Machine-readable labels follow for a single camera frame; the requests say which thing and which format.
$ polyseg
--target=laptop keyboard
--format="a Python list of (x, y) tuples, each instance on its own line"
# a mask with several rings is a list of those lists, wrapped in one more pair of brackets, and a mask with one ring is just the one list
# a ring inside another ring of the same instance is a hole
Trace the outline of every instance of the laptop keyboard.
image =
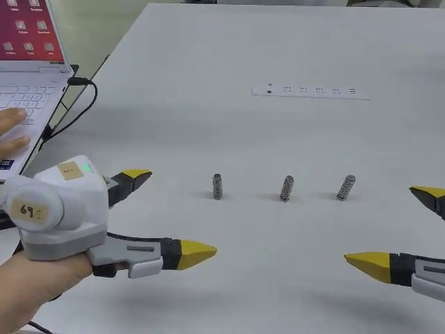
[(55, 91), (55, 87), (51, 86), (0, 86), (0, 110), (26, 109), (28, 118), (22, 124), (32, 125)]

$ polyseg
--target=laptop screen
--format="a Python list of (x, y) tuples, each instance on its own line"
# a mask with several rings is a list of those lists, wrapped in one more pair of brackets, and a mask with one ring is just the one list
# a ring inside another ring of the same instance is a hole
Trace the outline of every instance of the laptop screen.
[(45, 0), (0, 0), (0, 61), (64, 61)]

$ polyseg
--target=gray gripper arm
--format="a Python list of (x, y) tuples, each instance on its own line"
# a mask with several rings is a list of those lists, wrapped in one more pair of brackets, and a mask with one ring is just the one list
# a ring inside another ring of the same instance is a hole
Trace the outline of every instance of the gray gripper arm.
[(129, 278), (156, 275), (163, 266), (159, 242), (127, 241), (107, 237), (104, 244), (89, 248), (87, 254), (94, 266), (127, 263)]
[(416, 260), (411, 277), (412, 289), (430, 298), (445, 302), (445, 263)]

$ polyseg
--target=silver spring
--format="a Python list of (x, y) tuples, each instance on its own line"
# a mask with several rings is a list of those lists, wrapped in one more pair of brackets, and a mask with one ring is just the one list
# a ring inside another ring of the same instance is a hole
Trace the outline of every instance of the silver spring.
[(282, 202), (287, 202), (291, 196), (293, 187), (293, 177), (287, 175), (284, 179), (283, 188), (281, 189), (280, 200)]
[(213, 176), (213, 198), (220, 200), (223, 198), (223, 179), (221, 174), (215, 174)]
[(348, 175), (343, 181), (339, 193), (337, 194), (337, 200), (346, 200), (349, 195), (350, 190), (353, 188), (355, 183), (355, 176)]

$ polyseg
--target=beige label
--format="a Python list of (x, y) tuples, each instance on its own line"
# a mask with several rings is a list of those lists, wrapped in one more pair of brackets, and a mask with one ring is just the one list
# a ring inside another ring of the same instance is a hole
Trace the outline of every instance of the beige label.
[(83, 173), (81, 169), (77, 166), (74, 161), (65, 162), (64, 164), (60, 164), (57, 166), (59, 171), (62, 173), (65, 181), (70, 181), (74, 179), (79, 179), (83, 177)]
[(48, 219), (48, 207), (46, 205), (15, 199), (13, 200), (10, 216), (21, 221), (45, 224)]

